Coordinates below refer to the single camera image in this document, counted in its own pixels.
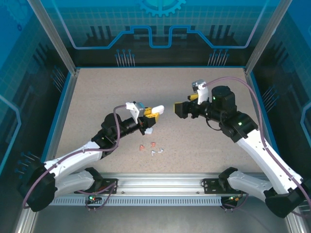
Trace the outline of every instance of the blue border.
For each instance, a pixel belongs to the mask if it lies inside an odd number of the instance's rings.
[[[18,108],[17,106],[15,106],[14,103],[11,103],[10,101],[8,101],[8,100],[7,100],[4,96],[2,96],[2,95],[0,95],[0,101],[3,101],[6,105],[8,105],[9,108],[11,108],[11,109],[15,112],[15,114],[16,114],[16,119],[17,119],[17,126],[16,126],[16,128],[15,128],[14,134],[13,134],[11,140],[10,140],[10,143],[9,143],[7,149],[6,149],[6,152],[5,152],[5,154],[4,154],[4,157],[3,157],[2,162],[1,162],[1,164],[0,164],[0,175],[1,175],[1,173],[2,173],[2,171],[3,171],[3,169],[4,169],[4,165],[5,165],[7,159],[8,159],[8,157],[9,157],[9,155],[10,155],[11,149],[12,149],[12,147],[13,147],[13,144],[14,144],[15,140],[16,140],[18,131],[19,131],[20,127],[21,127],[21,119],[20,119],[19,108]]]
[[[302,127],[303,133],[305,134],[307,141],[309,143],[309,146],[311,147],[311,137],[308,133],[307,127],[305,125],[305,118],[306,118],[306,113],[307,111],[311,108],[311,101],[309,103],[307,103],[303,109],[302,109],[302,113],[301,113],[301,119],[300,119],[300,125]]]
[[[262,98],[261,98],[261,94],[259,92],[259,88],[258,88],[258,85],[257,85],[257,82],[256,82],[256,79],[255,79],[255,76],[254,76],[253,72],[251,72],[251,79],[252,79],[252,83],[254,85],[255,93],[256,93],[258,101],[259,101],[259,105],[260,105],[260,108],[261,108],[261,112],[262,112],[262,116],[263,116],[263,119],[264,119],[264,123],[265,123],[265,125],[267,127],[267,130],[268,130],[268,135],[270,137],[270,141],[271,141],[271,144],[272,144],[271,146],[279,154],[278,148],[277,148],[277,145],[276,145],[276,139],[274,138],[274,135],[273,135],[273,132],[272,132],[272,128],[271,128],[271,125],[270,125],[270,121],[269,121],[266,109],[264,108],[264,104],[263,104],[263,101],[262,101]]]
[[[112,68],[245,68],[245,66],[171,66],[171,67],[77,67],[77,69],[83,69],[83,68],[89,68],[89,69],[112,69]]]
[[[45,146],[44,146],[44,150],[43,150],[42,157],[41,157],[41,162],[45,162],[45,160],[47,158],[48,150],[49,150],[49,147],[51,145],[51,140],[52,140],[52,137],[53,137],[53,134],[54,134],[54,131],[55,131],[55,127],[56,127],[56,123],[58,121],[58,117],[59,117],[59,114],[60,114],[60,109],[62,108],[63,101],[64,101],[64,98],[65,98],[65,94],[66,94],[67,89],[68,89],[68,84],[69,84],[69,81],[70,81],[70,76],[71,76],[71,74],[70,74],[70,72],[68,72],[68,75],[67,75],[67,78],[66,78],[66,81],[65,81],[65,84],[64,84],[64,88],[63,88],[62,94],[60,96],[60,99],[59,99],[59,102],[58,102],[58,105],[57,105],[57,108],[56,108],[56,112],[55,112],[54,119],[53,119],[53,122],[52,122],[52,125],[51,125],[51,128],[50,128],[50,132],[49,132],[49,135],[48,135],[48,138],[47,138],[47,142],[45,143]]]

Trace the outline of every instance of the white joint cover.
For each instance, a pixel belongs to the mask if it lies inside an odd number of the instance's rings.
[[[93,183],[93,176],[87,171],[69,175],[55,185],[57,191],[55,192],[54,198],[73,193],[77,190],[87,190],[91,188]]]
[[[272,188],[271,182],[260,180],[240,171],[235,171],[230,174],[228,182],[233,189],[246,192],[262,201],[265,201],[266,199],[263,192]]]
[[[271,158],[268,152],[263,148],[260,131],[253,130],[247,134],[247,138],[241,138],[237,144],[242,147],[262,169],[264,174],[268,177],[273,185],[274,190],[278,194],[288,193],[288,189],[295,189],[297,185],[289,179],[286,173],[279,167],[279,165]],[[301,183],[301,176],[292,170],[276,153],[276,151],[269,145],[267,141],[267,148],[275,156],[275,158],[287,169],[289,173]]]
[[[139,116],[139,109],[134,103],[125,103],[126,109],[130,110],[130,113],[132,114],[132,117],[136,124],[138,124],[138,116]]]
[[[99,146],[95,142],[88,142],[83,147],[80,147],[77,150],[74,150],[70,153],[73,153],[78,150],[85,150],[85,149],[99,149]],[[59,160],[64,158],[64,155],[60,158],[49,160],[45,162],[44,167],[46,169],[49,169],[52,167],[55,163],[57,163]],[[86,151],[85,153],[81,152],[76,155],[73,155],[72,157],[69,157],[68,159],[64,160],[61,164],[59,164],[57,167],[53,168],[50,173],[54,173],[55,176],[55,182],[57,183],[62,178],[68,176],[69,174],[76,172],[82,167],[85,167],[87,164],[96,162],[100,160],[102,157],[102,152],[100,151]]]

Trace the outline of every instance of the gear logo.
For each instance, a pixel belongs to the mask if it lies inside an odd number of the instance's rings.
[[[185,4],[186,0],[139,0],[141,10],[151,13],[152,16],[162,15],[169,16],[170,13],[175,14],[176,9],[181,9],[181,4]]]
[[[28,15],[26,0],[0,0],[0,7],[6,7],[11,17],[21,25]]]

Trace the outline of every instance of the small white object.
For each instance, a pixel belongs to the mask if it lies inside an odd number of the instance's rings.
[[[145,134],[152,134],[153,131],[153,128],[148,128],[146,129]]]
[[[154,113],[162,114],[163,112],[164,112],[164,106],[163,105],[159,105],[159,106],[151,109],[152,114],[154,114]]]

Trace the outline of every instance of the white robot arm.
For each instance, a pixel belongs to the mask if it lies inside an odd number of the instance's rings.
[[[268,144],[264,147],[258,126],[247,114],[237,111],[235,95],[227,86],[212,89],[212,101],[208,98],[207,83],[198,80],[192,83],[195,94],[188,96],[190,101],[174,105],[174,111],[180,118],[202,116],[208,121],[219,123],[220,129],[234,143],[243,148],[258,164],[269,181],[263,181],[230,167],[219,176],[219,185],[224,191],[240,190],[264,201],[268,208],[279,217],[286,217],[303,200],[300,189],[293,182],[295,179],[304,189],[311,192],[311,182],[292,170]],[[278,162],[291,174],[291,177],[267,153],[267,149]]]
[[[44,209],[54,198],[61,195],[79,190],[93,193],[107,187],[108,183],[116,182],[116,179],[104,180],[94,168],[88,167],[88,164],[108,156],[115,150],[118,133],[119,139],[137,130],[142,135],[145,135],[146,131],[150,133],[159,115],[164,112],[163,105],[145,108],[140,102],[127,102],[125,107],[130,110],[131,118],[122,121],[118,114],[108,114],[98,133],[79,149],[44,163],[33,161],[29,164],[18,191],[23,197],[30,193],[27,204],[34,212]]]

